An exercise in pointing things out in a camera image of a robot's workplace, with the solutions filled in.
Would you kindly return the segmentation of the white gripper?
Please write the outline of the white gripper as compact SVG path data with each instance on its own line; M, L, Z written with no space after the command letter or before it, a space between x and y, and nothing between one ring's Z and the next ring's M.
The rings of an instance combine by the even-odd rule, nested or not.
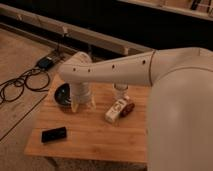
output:
M86 104L91 108L96 107L89 83L71 83L70 98L73 113L76 113L78 111L78 107L82 104Z

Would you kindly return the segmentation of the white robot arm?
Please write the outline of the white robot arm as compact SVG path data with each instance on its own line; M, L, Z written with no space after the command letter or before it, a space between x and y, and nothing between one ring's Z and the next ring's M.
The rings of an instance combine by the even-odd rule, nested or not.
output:
M92 62L84 52L59 68L72 109L91 99L91 82L149 86L148 171L213 171L213 52L154 50Z

